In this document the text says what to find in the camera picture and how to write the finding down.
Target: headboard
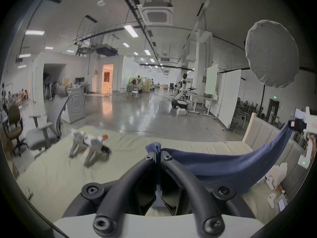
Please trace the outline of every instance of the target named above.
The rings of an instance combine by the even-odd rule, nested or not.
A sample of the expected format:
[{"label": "headboard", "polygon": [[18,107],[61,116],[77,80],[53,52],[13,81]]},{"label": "headboard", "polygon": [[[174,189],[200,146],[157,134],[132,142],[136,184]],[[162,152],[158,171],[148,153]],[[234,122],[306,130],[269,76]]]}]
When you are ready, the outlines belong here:
[{"label": "headboard", "polygon": [[[252,113],[250,123],[242,141],[253,150],[256,150],[263,144],[271,142],[278,132],[279,129],[256,117],[256,113]],[[287,163],[287,174],[282,181],[282,185],[289,201],[292,200],[303,184],[312,164],[311,162],[308,169],[299,166],[297,162],[301,154],[306,156],[305,150],[294,140],[289,139],[283,153],[275,163],[276,165],[280,165],[283,162]]]}]

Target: gray office chair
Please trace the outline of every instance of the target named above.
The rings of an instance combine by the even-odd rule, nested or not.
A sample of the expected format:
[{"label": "gray office chair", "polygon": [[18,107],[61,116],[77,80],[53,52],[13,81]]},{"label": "gray office chair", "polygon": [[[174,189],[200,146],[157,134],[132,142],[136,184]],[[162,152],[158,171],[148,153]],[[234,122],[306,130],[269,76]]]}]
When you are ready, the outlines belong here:
[{"label": "gray office chair", "polygon": [[26,143],[31,150],[46,149],[56,143],[61,138],[61,113],[65,110],[66,103],[69,99],[67,86],[58,85],[53,100],[52,108],[47,116],[46,124],[38,126],[37,118],[40,115],[29,116],[34,119],[36,129],[29,130],[26,135]]}]

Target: white box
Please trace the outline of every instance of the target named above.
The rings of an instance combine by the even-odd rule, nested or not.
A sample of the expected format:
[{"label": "white box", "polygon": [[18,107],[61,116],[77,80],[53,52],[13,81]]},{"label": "white box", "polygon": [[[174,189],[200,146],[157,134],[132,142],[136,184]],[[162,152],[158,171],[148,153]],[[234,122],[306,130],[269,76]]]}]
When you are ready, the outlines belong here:
[{"label": "white box", "polygon": [[176,114],[178,114],[178,115],[185,115],[185,114],[186,114],[186,109],[177,109]]}]

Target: office chair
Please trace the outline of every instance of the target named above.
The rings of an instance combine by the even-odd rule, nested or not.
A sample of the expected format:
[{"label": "office chair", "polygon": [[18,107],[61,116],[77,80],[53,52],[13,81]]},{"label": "office chair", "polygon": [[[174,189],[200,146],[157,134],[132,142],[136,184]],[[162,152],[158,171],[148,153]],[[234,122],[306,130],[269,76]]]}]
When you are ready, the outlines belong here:
[{"label": "office chair", "polygon": [[46,119],[46,124],[38,126],[37,118],[40,115],[29,116],[34,119],[35,129],[29,130],[26,135],[26,143],[31,150],[41,150],[42,147],[50,148],[61,138],[61,113],[65,110],[66,103],[69,99],[67,86],[58,85],[56,88],[55,97],[52,103],[52,108]]},{"label": "office chair", "polygon": [[20,117],[20,110],[19,110],[19,106],[18,105],[12,105],[9,110],[8,110],[8,120],[7,122],[9,122],[9,124],[14,124],[16,127],[14,129],[11,129],[11,131],[9,131],[9,133],[7,134],[4,128],[4,132],[7,134],[8,139],[9,140],[13,140],[16,139],[17,140],[17,145],[15,146],[13,153],[15,155],[15,149],[18,148],[18,153],[19,156],[21,157],[21,145],[26,145],[26,143],[24,143],[23,141],[25,139],[23,139],[22,141],[19,140],[19,136],[22,133],[23,130],[23,123],[22,123],[22,117]]}]

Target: window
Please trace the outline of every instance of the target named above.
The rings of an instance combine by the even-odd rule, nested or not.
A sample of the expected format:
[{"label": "window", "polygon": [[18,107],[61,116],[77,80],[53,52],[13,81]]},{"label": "window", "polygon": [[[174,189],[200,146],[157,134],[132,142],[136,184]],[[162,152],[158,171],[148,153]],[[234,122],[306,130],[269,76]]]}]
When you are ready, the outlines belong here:
[{"label": "window", "polygon": [[109,71],[103,73],[103,81],[108,82],[108,83],[110,82],[110,72]]}]

